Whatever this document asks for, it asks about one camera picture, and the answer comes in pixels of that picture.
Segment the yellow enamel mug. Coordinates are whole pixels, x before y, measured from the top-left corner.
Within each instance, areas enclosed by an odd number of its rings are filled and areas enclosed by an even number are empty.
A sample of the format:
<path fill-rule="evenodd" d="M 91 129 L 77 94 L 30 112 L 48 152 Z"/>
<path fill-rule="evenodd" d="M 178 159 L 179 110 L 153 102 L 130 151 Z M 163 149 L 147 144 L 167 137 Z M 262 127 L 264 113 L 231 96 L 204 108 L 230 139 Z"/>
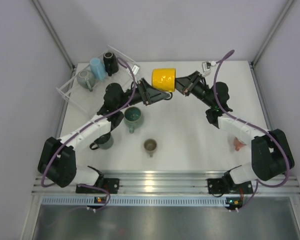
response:
<path fill-rule="evenodd" d="M 154 88 L 168 92 L 169 97 L 165 100 L 170 100 L 173 97 L 176 85 L 176 69 L 175 68 L 155 68 L 152 71 L 151 84 Z"/>

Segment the black mug white inside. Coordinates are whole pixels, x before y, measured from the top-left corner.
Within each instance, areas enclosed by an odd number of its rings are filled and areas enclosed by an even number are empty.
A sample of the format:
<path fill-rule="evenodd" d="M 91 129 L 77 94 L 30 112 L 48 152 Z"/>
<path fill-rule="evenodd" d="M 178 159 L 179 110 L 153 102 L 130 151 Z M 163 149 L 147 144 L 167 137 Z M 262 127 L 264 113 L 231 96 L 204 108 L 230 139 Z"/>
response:
<path fill-rule="evenodd" d="M 113 74 L 119 71 L 117 57 L 113 52 L 108 51 L 104 53 L 103 63 L 104 63 L 105 71 L 107 72 L 109 77 L 111 77 Z"/>

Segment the light blue cup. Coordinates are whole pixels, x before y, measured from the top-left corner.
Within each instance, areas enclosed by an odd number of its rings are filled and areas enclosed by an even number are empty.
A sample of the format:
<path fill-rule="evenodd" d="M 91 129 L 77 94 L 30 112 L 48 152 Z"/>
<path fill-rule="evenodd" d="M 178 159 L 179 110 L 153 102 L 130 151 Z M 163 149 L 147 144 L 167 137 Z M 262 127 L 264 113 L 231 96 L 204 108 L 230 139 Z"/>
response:
<path fill-rule="evenodd" d="M 105 66 L 99 58 L 92 58 L 89 62 L 90 69 L 95 78 L 99 81 L 103 81 L 107 75 Z"/>

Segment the grey blue glazed mug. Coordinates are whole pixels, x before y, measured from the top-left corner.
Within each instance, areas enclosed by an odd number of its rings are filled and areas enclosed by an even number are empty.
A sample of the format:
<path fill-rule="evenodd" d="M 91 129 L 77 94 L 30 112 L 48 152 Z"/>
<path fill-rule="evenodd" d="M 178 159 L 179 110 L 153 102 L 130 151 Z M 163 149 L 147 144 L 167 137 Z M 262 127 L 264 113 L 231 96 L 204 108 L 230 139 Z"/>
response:
<path fill-rule="evenodd" d="M 88 89 L 90 92 L 93 91 L 93 87 L 96 84 L 96 78 L 90 70 L 80 71 L 76 79 L 81 87 L 83 87 L 84 89 Z"/>

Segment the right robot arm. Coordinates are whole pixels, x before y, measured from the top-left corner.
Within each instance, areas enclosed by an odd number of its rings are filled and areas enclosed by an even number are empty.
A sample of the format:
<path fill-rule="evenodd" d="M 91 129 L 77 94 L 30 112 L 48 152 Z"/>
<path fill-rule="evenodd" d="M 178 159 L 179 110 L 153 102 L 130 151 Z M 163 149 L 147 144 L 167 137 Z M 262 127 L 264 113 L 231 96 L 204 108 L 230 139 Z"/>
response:
<path fill-rule="evenodd" d="M 224 193 L 235 193 L 242 184 L 250 181 L 268 181 L 287 173 L 295 166 L 288 140 L 282 130 L 253 127 L 250 123 L 226 114 L 231 109 L 227 105 L 229 89 L 224 82 L 216 82 L 209 87 L 205 77 L 195 71 L 188 76 L 176 78 L 175 88 L 184 96 L 192 94 L 209 106 L 205 112 L 208 122 L 234 135 L 236 142 L 248 145 L 251 149 L 250 162 L 232 168 L 222 176 Z"/>

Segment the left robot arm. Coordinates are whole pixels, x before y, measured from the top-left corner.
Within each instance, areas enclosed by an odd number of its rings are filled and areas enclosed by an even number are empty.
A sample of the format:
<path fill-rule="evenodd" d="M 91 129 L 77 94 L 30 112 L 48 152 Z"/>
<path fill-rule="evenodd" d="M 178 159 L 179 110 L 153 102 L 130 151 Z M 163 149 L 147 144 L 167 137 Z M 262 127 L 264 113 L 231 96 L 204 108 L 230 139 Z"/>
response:
<path fill-rule="evenodd" d="M 148 106 L 171 97 L 171 93 L 154 88 L 144 78 L 134 80 L 132 88 L 126 91 L 119 83 L 109 84 L 102 107 L 88 122 L 63 137 L 50 137 L 45 141 L 37 167 L 42 179 L 49 179 L 61 188 L 86 185 L 93 193 L 99 193 L 104 188 L 102 173 L 77 165 L 76 154 L 119 126 L 124 119 L 123 109 L 137 103 Z"/>

